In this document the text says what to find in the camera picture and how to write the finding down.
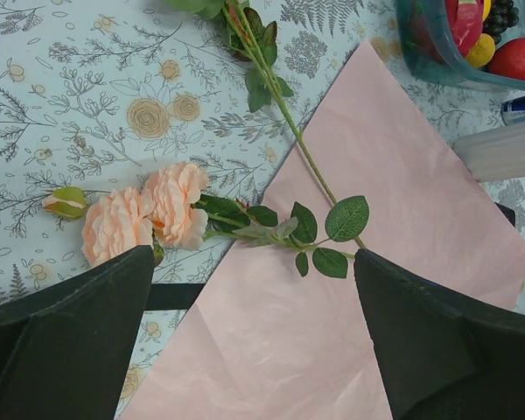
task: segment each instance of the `flower stem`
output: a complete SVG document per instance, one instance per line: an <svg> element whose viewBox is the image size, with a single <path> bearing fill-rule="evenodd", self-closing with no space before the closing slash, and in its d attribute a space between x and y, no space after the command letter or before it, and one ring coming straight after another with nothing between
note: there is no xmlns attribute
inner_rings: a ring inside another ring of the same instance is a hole
<svg viewBox="0 0 525 420"><path fill-rule="evenodd" d="M272 69L270 68L269 64L266 62L266 59L264 58L263 51L261 50L261 47L258 45L258 42L256 41L255 35L253 31L251 30L251 26L249 24L247 16L245 15L245 12L243 11L243 8L239 4L238 0L229 0L229 3L236 10L238 17L241 20L241 25L243 26L243 29L246 31L247 36L250 40L250 44L252 44L252 46L249 45L249 43L243 38L243 36L241 35L239 31L239 28L236 27L235 21L231 18L231 16L229 15L229 12L224 7L222 10L224 12L224 16L226 17L226 20L229 22L231 27L234 29L234 32L237 34L237 36L243 43L243 47L245 49L244 53L246 53L247 56L251 59L251 61L253 61L257 71L259 72L262 79L264 80L266 87L270 90L270 93L274 97L278 107L280 108L280 111L282 112L284 118L286 119L286 122L290 126L291 132L296 138L297 144L299 145L299 148L304 154L308 165L310 166L311 170L315 174L315 177L317 178L318 182L321 184L321 186L325 190L327 197L334 205L337 204L338 200L336 199L329 185L326 183L325 178L323 178L321 171L319 170L319 168L317 167L317 164L313 160L312 154L309 152L309 150L307 149L307 146L305 145L302 130L293 121L290 111L288 110L288 107L282 96L281 88L278 84L277 77L272 71ZM356 237L355 241L360 248L364 249L366 247L364 242L360 239L360 237Z"/></svg>
<svg viewBox="0 0 525 420"><path fill-rule="evenodd" d="M220 230L211 230L209 232L206 232L205 240L213 238L215 236L222 236L225 238L231 238L231 239L238 239L238 240L245 240L245 241L252 241L253 238L248 236L243 236L240 234L235 234L233 232L221 232ZM317 246L315 245L305 245L305 246L297 246L293 244L292 242L288 240L276 242L275 245L279 245L286 249L291 249L292 251L296 252L312 252L315 249L317 249ZM348 254L347 252L340 252L343 256L345 256L349 260L353 260L354 256L352 254Z"/></svg>
<svg viewBox="0 0 525 420"><path fill-rule="evenodd" d="M218 214L208 213L208 218L214 221L223 221L224 223L227 223L228 225L237 226L238 228L246 227L246 225L244 225L240 221L229 219L228 217L222 217L222 216L219 216Z"/></svg>

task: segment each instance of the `grapes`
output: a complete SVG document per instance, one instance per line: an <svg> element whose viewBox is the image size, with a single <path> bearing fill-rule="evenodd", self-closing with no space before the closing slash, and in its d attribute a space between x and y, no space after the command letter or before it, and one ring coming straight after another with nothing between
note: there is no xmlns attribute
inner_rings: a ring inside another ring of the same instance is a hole
<svg viewBox="0 0 525 420"><path fill-rule="evenodd" d="M504 23L504 19L502 16L500 15L494 15L494 16L491 16L488 18L487 22L491 25L491 26L501 26L503 25Z"/></svg>
<svg viewBox="0 0 525 420"><path fill-rule="evenodd" d="M504 13L508 13L508 8L499 6L498 4L495 4L492 6L492 9L490 9L490 16L493 18L503 15Z"/></svg>
<svg viewBox="0 0 525 420"><path fill-rule="evenodd" d="M519 9L514 0L493 0L492 7L482 31L490 35L496 44L501 42L501 34L508 28L519 24Z"/></svg>
<svg viewBox="0 0 525 420"><path fill-rule="evenodd" d="M519 18L517 16L512 16L509 18L509 22L507 23L508 28L513 28L514 26L517 26L519 24Z"/></svg>

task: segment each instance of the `pink wrapping paper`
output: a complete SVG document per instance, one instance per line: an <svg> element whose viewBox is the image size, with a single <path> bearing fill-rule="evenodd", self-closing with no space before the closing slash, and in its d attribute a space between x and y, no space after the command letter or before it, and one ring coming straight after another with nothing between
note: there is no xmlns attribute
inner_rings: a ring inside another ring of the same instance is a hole
<svg viewBox="0 0 525 420"><path fill-rule="evenodd" d="M513 306L525 280L525 241L369 43L304 137L338 197L367 197L369 248L454 290ZM264 204L285 218L293 200L321 222L330 209L298 150ZM390 419L352 272L338 280L311 269L301 278L293 258L236 243L122 419Z"/></svg>

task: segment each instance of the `yellow fruit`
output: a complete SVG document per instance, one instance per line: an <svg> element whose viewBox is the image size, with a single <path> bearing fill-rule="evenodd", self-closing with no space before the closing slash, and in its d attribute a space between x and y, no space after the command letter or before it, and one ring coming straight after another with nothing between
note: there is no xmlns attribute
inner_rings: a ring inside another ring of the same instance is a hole
<svg viewBox="0 0 525 420"><path fill-rule="evenodd" d="M465 60L474 68L480 68L488 64L495 53L496 43L494 38L487 33L483 33L466 55Z"/></svg>
<svg viewBox="0 0 525 420"><path fill-rule="evenodd" d="M484 11L482 12L482 22L487 20L491 7L492 7L492 0L484 0Z"/></svg>

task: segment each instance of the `table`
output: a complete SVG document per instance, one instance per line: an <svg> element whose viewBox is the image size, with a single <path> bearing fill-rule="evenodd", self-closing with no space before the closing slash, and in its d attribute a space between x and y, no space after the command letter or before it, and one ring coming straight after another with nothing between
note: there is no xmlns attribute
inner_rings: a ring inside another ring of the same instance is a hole
<svg viewBox="0 0 525 420"><path fill-rule="evenodd" d="M264 21L279 21L276 72L296 93L289 104L300 123L368 38L448 142L501 125L506 96L435 86L409 74L392 0L251 3ZM161 0L0 0L0 304L88 267L80 252L82 222L56 220L41 209L54 188L80 186L96 200L114 188L140 186L162 165L192 160L208 170L219 194L259 200L292 139L276 109L247 111L245 68L221 50L206 22ZM525 179L485 187L517 212L525 237ZM228 246L210 241L194 253L168 250L154 281L204 283ZM525 290L516 310L525 312ZM118 413L183 315L144 314Z"/></svg>

